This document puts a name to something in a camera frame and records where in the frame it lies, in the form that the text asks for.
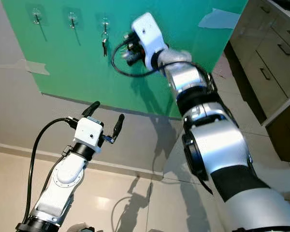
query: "black cable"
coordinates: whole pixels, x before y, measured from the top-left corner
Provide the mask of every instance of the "black cable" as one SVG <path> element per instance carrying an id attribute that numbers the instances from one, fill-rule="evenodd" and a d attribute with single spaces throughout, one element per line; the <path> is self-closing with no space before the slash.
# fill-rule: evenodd
<path id="1" fill-rule="evenodd" d="M 199 182 L 201 183 L 201 185 L 210 193 L 213 195 L 213 191 L 206 185 L 206 183 L 199 177 L 199 175 L 196 175 Z"/>
<path id="2" fill-rule="evenodd" d="M 31 161 L 30 161 L 30 169 L 29 169 L 29 175 L 28 175 L 28 187 L 27 187 L 27 203 L 26 203 L 26 210 L 25 210 L 25 215 L 24 215 L 24 219 L 22 221 L 22 223 L 26 222 L 26 219 L 29 216 L 29 210 L 30 210 L 30 204 L 31 204 L 31 185 L 32 185 L 32 173 L 33 173 L 33 166 L 34 166 L 34 159 L 35 159 L 35 153 L 37 151 L 37 147 L 40 141 L 40 138 L 42 137 L 43 133 L 53 124 L 55 124 L 56 122 L 60 122 L 60 121 L 69 121 L 69 118 L 58 118 L 55 119 L 53 121 L 51 121 L 50 123 L 48 123 L 38 134 L 37 138 L 35 139 L 34 142 L 34 146 L 32 149 L 32 154 L 31 154 Z"/>
<path id="3" fill-rule="evenodd" d="M 203 73 L 207 73 L 200 65 L 196 64 L 196 63 L 193 63 L 193 62 L 190 62 L 190 61 L 174 61 L 174 62 L 170 62 L 170 63 L 167 63 L 167 64 L 164 64 L 164 65 L 161 65 L 159 66 L 158 68 L 156 69 L 153 69 L 151 71 L 148 71 L 148 72 L 145 72 L 145 73 L 138 73 L 138 74 L 133 74 L 133 73 L 128 73 L 128 72 L 124 72 L 122 70 L 120 70 L 116 65 L 115 65 L 115 55 L 118 51 L 118 49 L 126 44 L 128 44 L 129 42 L 125 41 L 123 43 L 120 43 L 115 49 L 114 49 L 114 52 L 113 52 L 113 55 L 112 55 L 112 59 L 111 59 L 111 64 L 113 66 L 113 68 L 119 72 L 120 74 L 122 75 L 125 75 L 125 76 L 129 76 L 129 77 L 145 77 L 145 76 L 148 76 L 148 75 L 151 75 L 161 69 L 164 69 L 166 66 L 169 66 L 169 65 L 172 65 L 172 64 L 177 64 L 177 63 L 185 63 L 185 64 L 190 64 L 191 66 L 194 66 L 196 67 L 197 69 L 201 70 Z"/>
<path id="4" fill-rule="evenodd" d="M 53 165 L 53 167 L 49 170 L 49 173 L 48 173 L 48 175 L 47 175 L 47 178 L 46 178 L 46 180 L 45 180 L 45 183 L 44 183 L 43 188 L 42 188 L 42 191 L 41 191 L 41 195 L 42 195 L 42 193 L 45 191 L 45 189 L 46 189 L 46 187 L 47 187 L 47 184 L 48 184 L 48 182 L 49 182 L 50 176 L 52 175 L 52 172 L 53 172 L 54 168 L 56 167 L 57 164 L 60 163 L 60 161 L 63 160 L 63 158 L 64 158 L 64 156 L 61 156 L 61 157 L 56 161 L 56 163 Z"/>

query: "tile floor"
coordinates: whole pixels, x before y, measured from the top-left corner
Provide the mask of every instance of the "tile floor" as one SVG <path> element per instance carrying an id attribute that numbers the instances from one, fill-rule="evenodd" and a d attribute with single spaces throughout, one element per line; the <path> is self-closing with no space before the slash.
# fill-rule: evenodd
<path id="1" fill-rule="evenodd" d="M 290 202 L 290 163 L 279 159 L 265 128 L 243 101 L 224 54 L 213 76 L 246 138 L 257 175 Z M 48 161 L 36 161 L 33 202 L 51 165 Z M 28 158 L 0 153 L 0 229 L 4 221 L 6 231 L 13 231 L 21 219 L 28 166 Z M 59 231 L 65 232 L 82 222 L 104 232 L 224 231 L 212 196 L 189 172 L 180 138 L 165 164 L 162 181 L 87 170 Z"/>

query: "baseboard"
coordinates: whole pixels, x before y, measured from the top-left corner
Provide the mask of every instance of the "baseboard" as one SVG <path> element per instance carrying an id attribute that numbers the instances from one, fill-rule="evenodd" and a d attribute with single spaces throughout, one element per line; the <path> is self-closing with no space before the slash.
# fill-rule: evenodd
<path id="1" fill-rule="evenodd" d="M 11 146 L 7 144 L 0 143 L 0 152 L 7 153 L 11 155 L 23 156 L 23 157 L 31 157 L 32 149 L 19 147 L 19 146 Z M 61 156 L 61 154 L 40 151 L 37 150 L 36 152 L 36 159 L 40 160 L 47 160 L 51 162 L 56 162 L 56 160 Z M 125 165 L 108 163 L 103 161 L 92 160 L 90 161 L 87 168 L 124 174 L 124 175 L 132 175 L 132 176 L 139 176 L 146 179 L 153 179 L 153 180 L 161 180 L 163 179 L 163 172 L 152 172 L 147 169 L 141 168 L 133 168 Z"/>

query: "key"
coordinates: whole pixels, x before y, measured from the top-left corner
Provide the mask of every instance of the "key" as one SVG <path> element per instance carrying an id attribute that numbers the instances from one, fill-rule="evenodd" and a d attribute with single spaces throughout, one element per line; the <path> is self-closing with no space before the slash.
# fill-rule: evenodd
<path id="1" fill-rule="evenodd" d="M 103 56 L 107 56 L 107 47 L 106 47 L 107 39 L 102 40 L 102 47 L 103 47 Z"/>

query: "drawer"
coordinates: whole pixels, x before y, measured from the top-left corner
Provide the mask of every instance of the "drawer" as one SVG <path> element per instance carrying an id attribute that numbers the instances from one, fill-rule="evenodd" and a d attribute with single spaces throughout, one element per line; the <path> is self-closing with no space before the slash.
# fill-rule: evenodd
<path id="1" fill-rule="evenodd" d="M 246 75 L 262 109 L 270 117 L 287 97 L 256 52 L 247 64 Z"/>
<path id="2" fill-rule="evenodd" d="M 277 16 L 277 13 L 268 3 L 260 0 L 252 4 L 248 8 L 248 11 L 251 14 L 250 16 L 247 15 L 248 20 L 246 21 L 248 22 L 240 24 L 239 28 L 235 30 L 234 36 L 237 39 L 232 44 L 243 67 L 249 62 L 250 57 L 261 43 Z"/>
<path id="3" fill-rule="evenodd" d="M 269 29 L 257 48 L 260 57 L 290 97 L 290 47 L 273 29 Z"/>
<path id="4" fill-rule="evenodd" d="M 273 23 L 272 28 L 290 46 L 290 19 L 279 16 Z"/>

